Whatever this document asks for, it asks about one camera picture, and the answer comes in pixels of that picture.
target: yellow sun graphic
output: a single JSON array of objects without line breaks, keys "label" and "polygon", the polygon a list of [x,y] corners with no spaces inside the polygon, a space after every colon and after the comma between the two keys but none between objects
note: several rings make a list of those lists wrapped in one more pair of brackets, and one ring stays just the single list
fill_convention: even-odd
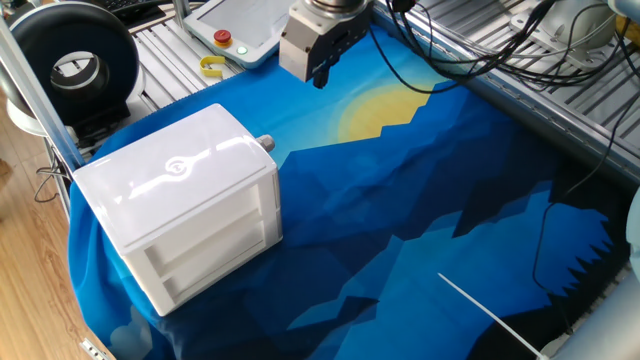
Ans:
[{"label": "yellow sun graphic", "polygon": [[402,85],[388,85],[356,98],[340,118],[338,140],[342,142],[380,136],[382,128],[408,124],[429,95],[419,94]]}]

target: box lid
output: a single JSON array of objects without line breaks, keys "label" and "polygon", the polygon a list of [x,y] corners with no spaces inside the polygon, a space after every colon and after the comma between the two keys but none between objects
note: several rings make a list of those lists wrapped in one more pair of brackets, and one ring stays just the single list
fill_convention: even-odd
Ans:
[{"label": "box lid", "polygon": [[209,106],[74,173],[123,256],[163,225],[276,165],[222,106]]}]

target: red emergency stop button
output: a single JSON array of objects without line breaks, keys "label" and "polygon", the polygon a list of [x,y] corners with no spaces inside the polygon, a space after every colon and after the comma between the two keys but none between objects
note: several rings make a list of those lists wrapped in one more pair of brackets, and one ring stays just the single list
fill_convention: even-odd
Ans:
[{"label": "red emergency stop button", "polygon": [[231,39],[231,33],[228,30],[216,31],[215,34],[213,34],[213,40],[216,46],[221,48],[228,48],[233,42]]}]

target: wooden floor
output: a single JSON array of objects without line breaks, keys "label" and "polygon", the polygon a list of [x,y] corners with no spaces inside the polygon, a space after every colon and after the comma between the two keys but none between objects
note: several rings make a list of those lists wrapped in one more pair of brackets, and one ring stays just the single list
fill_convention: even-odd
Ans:
[{"label": "wooden floor", "polygon": [[[90,359],[87,328],[67,270],[69,224],[59,199],[33,201],[48,166],[42,138],[19,130],[0,93],[0,359]],[[56,193],[50,181],[40,198]]]}]

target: white cable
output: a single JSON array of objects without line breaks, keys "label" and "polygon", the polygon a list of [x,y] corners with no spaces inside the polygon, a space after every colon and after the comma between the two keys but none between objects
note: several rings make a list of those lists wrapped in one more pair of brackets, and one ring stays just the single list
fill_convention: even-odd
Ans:
[{"label": "white cable", "polygon": [[538,351],[536,348],[534,348],[533,345],[529,344],[527,342],[527,340],[525,340],[522,336],[520,336],[520,334],[518,334],[517,332],[515,332],[515,330],[510,328],[509,325],[507,325],[504,321],[500,320],[500,318],[497,317],[491,311],[489,311],[489,309],[487,309],[486,307],[482,306],[482,304],[480,304],[476,299],[472,298],[471,295],[467,294],[464,290],[459,288],[456,284],[451,282],[451,280],[447,279],[444,275],[438,273],[438,276],[440,276],[442,278],[442,280],[446,281],[447,284],[451,285],[452,288],[456,289],[456,291],[458,291],[460,294],[462,294],[462,296],[466,297],[469,301],[471,301],[475,306],[479,307],[480,310],[484,311],[485,314],[489,315],[493,320],[495,320],[495,322],[500,324],[500,326],[502,326],[505,330],[507,330],[509,333],[511,333],[511,335],[513,335],[514,338],[516,338],[518,341],[520,341],[522,343],[522,345],[526,346],[527,349],[529,349],[529,351],[531,351],[534,355],[536,355],[539,360],[549,360],[549,358],[546,355],[542,355],[542,353],[540,353],[540,351]]}]

